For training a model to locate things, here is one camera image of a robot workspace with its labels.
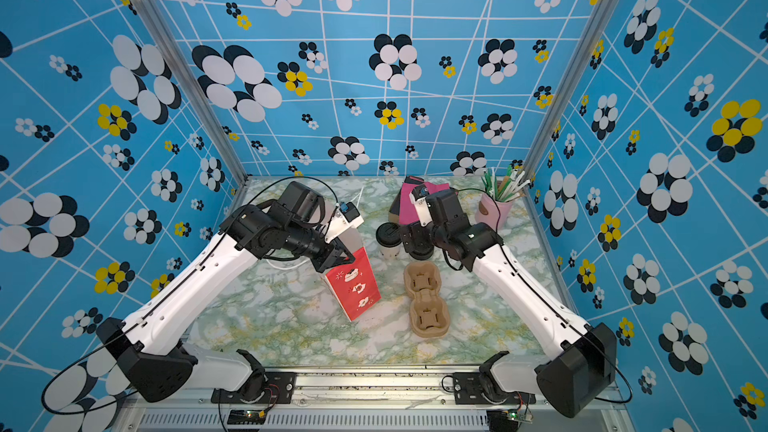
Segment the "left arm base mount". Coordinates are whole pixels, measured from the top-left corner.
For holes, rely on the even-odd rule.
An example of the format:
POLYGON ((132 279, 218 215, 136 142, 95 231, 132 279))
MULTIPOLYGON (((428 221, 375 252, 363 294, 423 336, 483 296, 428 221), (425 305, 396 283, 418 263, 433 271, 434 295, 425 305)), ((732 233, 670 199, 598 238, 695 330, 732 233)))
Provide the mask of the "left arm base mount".
POLYGON ((295 372, 267 371, 263 378, 246 384, 236 391, 214 389, 213 404, 256 404, 263 406, 289 404, 296 390, 298 374, 295 372))

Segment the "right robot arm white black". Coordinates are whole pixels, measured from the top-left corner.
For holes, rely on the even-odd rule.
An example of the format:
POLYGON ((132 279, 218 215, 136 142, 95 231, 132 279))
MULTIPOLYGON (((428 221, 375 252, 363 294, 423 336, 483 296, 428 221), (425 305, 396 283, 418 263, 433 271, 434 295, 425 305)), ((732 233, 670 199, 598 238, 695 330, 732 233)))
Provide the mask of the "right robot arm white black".
POLYGON ((448 264, 459 262, 499 294, 543 350, 541 363, 503 351, 481 364, 479 383, 490 402, 540 395, 561 415, 574 418, 621 377, 615 333, 603 323, 591 325, 561 303, 494 228, 471 223, 457 190, 431 193, 424 185, 410 187, 401 194, 399 218, 406 249, 429 244, 443 252, 448 264))

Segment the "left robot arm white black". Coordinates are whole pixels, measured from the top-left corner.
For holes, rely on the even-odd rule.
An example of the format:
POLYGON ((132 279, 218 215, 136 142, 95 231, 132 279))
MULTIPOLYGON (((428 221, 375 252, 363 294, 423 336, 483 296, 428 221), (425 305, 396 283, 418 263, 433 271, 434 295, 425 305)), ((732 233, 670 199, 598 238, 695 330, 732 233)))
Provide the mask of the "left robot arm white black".
POLYGON ((185 388, 212 389, 223 399, 268 408, 280 401, 282 388, 248 351, 215 352, 187 344, 188 327, 243 272, 266 259, 309 260, 318 273, 355 261, 342 240, 363 217, 352 202, 327 202, 289 177, 272 200, 251 199, 221 224, 213 242, 177 279, 124 319, 109 318, 98 328, 101 351, 114 359, 133 392, 153 403, 185 388))

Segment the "white paper cup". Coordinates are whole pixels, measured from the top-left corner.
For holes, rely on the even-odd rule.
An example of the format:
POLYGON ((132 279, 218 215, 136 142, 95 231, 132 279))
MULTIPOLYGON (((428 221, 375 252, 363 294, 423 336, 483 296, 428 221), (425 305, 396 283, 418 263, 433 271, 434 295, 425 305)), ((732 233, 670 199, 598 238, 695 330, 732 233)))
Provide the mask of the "white paper cup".
POLYGON ((379 245, 379 251, 381 254, 381 257, 385 260, 395 260, 398 259, 401 251, 402 251, 402 245, 396 244, 394 246, 388 246, 388 245, 379 245))

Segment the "red white gift bag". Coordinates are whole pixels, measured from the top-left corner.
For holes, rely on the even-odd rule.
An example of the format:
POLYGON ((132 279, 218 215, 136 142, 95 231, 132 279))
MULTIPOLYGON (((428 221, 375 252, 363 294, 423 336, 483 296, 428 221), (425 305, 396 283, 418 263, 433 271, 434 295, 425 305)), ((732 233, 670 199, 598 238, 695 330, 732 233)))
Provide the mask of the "red white gift bag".
POLYGON ((368 252, 358 228, 350 227, 334 209, 324 229, 326 242, 339 238, 354 254, 355 261, 322 273, 324 280, 350 322, 359 319, 381 299, 368 252))

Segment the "black coffee cup lid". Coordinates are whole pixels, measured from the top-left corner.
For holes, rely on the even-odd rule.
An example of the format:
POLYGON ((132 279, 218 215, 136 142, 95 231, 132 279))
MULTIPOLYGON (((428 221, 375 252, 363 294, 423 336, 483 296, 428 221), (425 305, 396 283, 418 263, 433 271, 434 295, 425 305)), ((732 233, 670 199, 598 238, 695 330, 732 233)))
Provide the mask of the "black coffee cup lid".
POLYGON ((397 247, 402 243, 400 226, 394 222, 385 222, 376 229, 375 238, 382 247, 397 247))

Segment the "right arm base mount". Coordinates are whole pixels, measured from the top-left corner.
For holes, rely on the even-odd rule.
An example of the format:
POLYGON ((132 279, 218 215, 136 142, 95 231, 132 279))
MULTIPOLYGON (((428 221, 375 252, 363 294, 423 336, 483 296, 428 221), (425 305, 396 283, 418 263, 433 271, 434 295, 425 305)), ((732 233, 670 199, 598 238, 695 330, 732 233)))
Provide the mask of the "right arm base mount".
POLYGON ((454 372, 450 374, 450 377, 452 394, 457 405, 525 407, 537 403, 536 396, 526 392, 501 392, 492 397, 484 391, 479 372, 454 372))

